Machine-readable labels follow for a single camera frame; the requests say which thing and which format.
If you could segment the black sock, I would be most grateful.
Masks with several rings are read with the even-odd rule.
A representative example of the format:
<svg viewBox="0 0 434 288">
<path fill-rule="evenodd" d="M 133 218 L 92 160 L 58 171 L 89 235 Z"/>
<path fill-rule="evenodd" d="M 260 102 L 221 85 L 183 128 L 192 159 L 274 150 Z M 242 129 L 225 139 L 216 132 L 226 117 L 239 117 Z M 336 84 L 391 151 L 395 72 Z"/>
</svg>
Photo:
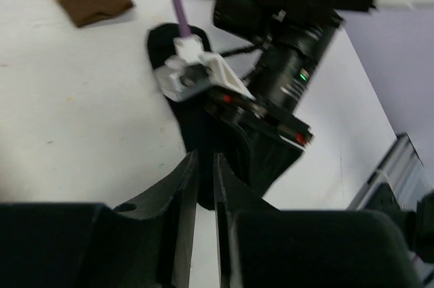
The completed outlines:
<svg viewBox="0 0 434 288">
<path fill-rule="evenodd" d="M 152 28 L 146 38 L 146 48 L 152 69 L 157 69 L 176 54 L 174 39 L 179 36 L 176 23 L 165 23 Z M 244 178 L 247 167 L 241 165 L 242 154 L 230 127 L 205 111 L 208 95 L 199 94 L 183 102 L 167 100 L 180 128 L 187 152 L 197 151 L 199 158 L 199 188 L 197 202 L 207 210 L 214 209 L 214 155 L 222 153 L 234 174 L 252 187 L 260 197 L 265 188 L 256 188 Z"/>
</svg>

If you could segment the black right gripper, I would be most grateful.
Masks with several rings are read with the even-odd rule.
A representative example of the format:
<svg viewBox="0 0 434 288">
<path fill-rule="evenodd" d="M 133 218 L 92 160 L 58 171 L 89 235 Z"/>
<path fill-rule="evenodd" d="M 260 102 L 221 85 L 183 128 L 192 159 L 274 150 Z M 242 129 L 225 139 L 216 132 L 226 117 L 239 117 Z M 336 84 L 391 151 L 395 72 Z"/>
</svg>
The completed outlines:
<svg viewBox="0 0 434 288">
<path fill-rule="evenodd" d="M 223 153 L 240 180 L 263 196 L 304 153 L 311 127 L 293 114 L 241 94 L 211 89 L 206 110 L 220 119 Z"/>
</svg>

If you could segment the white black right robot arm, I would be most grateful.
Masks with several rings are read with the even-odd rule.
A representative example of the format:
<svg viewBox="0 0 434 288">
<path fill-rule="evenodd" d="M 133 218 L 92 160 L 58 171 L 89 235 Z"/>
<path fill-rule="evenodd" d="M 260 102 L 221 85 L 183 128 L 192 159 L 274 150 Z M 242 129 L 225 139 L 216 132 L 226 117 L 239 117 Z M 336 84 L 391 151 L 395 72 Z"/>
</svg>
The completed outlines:
<svg viewBox="0 0 434 288">
<path fill-rule="evenodd" d="M 260 51 L 241 78 L 246 94 L 216 86 L 207 111 L 218 120 L 235 175 L 263 195 L 312 140 L 294 116 L 335 32 L 339 11 L 368 12 L 374 0 L 214 0 L 214 26 Z"/>
</svg>

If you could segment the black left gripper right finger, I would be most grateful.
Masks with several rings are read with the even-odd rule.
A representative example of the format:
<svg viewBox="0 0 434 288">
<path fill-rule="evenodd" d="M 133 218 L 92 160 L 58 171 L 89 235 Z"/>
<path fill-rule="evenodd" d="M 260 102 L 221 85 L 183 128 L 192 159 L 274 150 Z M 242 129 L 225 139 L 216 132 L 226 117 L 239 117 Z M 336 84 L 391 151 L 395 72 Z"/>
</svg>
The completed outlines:
<svg viewBox="0 0 434 288">
<path fill-rule="evenodd" d="M 220 286 L 229 287 L 231 278 L 230 231 L 242 211 L 277 211 L 242 182 L 222 153 L 214 155 L 214 209 Z"/>
</svg>

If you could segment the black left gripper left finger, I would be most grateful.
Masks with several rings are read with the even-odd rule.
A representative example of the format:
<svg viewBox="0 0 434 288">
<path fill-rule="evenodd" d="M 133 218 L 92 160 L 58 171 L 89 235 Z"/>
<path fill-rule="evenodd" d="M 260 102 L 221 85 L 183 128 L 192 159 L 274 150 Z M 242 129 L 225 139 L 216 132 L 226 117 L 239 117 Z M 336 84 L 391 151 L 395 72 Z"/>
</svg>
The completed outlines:
<svg viewBox="0 0 434 288">
<path fill-rule="evenodd" d="M 188 153 L 163 179 L 116 206 L 121 287 L 188 287 L 199 157 Z"/>
</svg>

